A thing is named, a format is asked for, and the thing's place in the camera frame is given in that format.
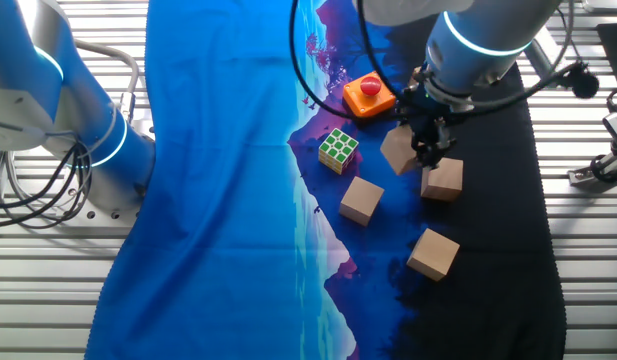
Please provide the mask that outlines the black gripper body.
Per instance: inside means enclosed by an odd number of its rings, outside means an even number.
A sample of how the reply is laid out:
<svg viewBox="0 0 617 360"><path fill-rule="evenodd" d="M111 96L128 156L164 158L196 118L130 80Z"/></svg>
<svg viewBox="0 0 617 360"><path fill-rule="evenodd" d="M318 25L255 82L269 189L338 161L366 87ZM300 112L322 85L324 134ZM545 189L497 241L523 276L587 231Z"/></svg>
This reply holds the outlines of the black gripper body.
<svg viewBox="0 0 617 360"><path fill-rule="evenodd" d="M437 102L427 92L404 92L404 97L414 106L405 106L404 124L408 124L415 135L421 138L437 138L435 121L450 113L450 106Z"/></svg>

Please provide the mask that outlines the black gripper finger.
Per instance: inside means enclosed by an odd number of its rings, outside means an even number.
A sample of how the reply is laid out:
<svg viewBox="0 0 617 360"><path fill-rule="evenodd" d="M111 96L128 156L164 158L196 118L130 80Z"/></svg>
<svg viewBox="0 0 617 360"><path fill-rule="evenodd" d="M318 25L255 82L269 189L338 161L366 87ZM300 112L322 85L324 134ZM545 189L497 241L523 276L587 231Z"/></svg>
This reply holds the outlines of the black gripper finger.
<svg viewBox="0 0 617 360"><path fill-rule="evenodd" d="M429 129L424 125L410 125L412 130L411 147L417 153L429 152Z"/></svg>
<svg viewBox="0 0 617 360"><path fill-rule="evenodd" d="M436 136L424 141L425 151L421 158L424 167L436 168L441 159L454 147L456 139L447 130L440 130Z"/></svg>

